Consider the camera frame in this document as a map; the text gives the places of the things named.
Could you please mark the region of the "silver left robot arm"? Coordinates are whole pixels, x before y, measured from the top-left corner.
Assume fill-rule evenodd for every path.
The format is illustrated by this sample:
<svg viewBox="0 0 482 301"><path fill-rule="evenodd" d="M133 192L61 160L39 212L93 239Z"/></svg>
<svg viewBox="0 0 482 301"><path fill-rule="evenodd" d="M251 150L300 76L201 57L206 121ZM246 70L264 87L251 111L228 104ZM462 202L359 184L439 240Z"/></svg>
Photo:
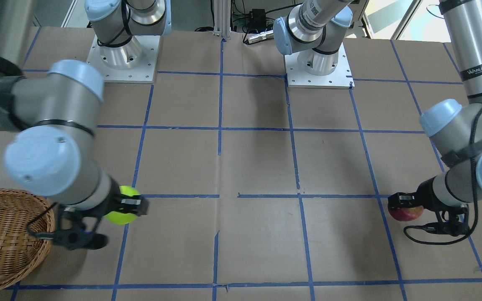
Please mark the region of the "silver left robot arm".
<svg viewBox="0 0 482 301"><path fill-rule="evenodd" d="M439 9L453 42L455 61L469 104L446 99L426 110L420 125L448 167L413 193L395 193L390 210L423 207L448 210L482 199L482 0L441 0ZM336 59L352 21L348 0L306 0L274 21L276 47L283 55L302 53L304 69L313 75L333 72L316 68L315 59Z"/></svg>

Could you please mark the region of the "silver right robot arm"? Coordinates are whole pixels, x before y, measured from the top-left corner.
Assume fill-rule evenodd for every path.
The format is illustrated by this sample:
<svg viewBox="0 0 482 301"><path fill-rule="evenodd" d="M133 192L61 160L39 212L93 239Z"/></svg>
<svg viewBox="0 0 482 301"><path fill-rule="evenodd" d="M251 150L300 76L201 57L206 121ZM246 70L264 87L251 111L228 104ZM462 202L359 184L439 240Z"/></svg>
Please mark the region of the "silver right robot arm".
<svg viewBox="0 0 482 301"><path fill-rule="evenodd" d="M152 83L159 38L172 31L168 0L87 0L95 31L86 61L54 63L44 78L23 67L34 0L0 0L0 131L8 175L28 192L67 210L147 213L143 196L120 189L92 157L105 83Z"/></svg>

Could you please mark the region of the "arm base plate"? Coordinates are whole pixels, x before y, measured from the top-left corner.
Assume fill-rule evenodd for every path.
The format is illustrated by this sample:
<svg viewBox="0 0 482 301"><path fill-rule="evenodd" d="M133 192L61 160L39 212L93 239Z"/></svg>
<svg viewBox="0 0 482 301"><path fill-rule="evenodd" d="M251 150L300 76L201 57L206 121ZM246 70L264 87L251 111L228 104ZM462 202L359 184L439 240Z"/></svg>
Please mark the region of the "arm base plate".
<svg viewBox="0 0 482 301"><path fill-rule="evenodd" d="M133 36L128 44L109 48L99 46L94 36L86 63L106 83L153 84L160 42L160 36Z"/></svg>
<svg viewBox="0 0 482 301"><path fill-rule="evenodd" d="M337 53L323 55L304 50L284 57L288 86L292 88L349 89L355 86L344 44Z"/></svg>

